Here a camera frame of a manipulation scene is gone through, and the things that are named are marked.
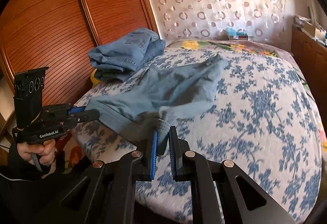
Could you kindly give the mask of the person's left hand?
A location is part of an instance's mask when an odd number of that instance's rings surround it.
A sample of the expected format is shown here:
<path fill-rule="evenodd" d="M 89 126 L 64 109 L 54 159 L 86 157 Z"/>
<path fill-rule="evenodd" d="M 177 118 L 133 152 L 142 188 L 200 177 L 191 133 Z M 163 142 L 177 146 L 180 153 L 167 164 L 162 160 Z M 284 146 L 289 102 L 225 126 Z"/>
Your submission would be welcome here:
<path fill-rule="evenodd" d="M 44 141 L 43 144 L 29 145 L 26 142 L 17 144 L 17 151 L 19 156 L 30 164 L 34 165 L 32 160 L 32 153 L 39 155 L 39 162 L 42 165 L 51 165 L 55 157 L 55 140 Z"/>

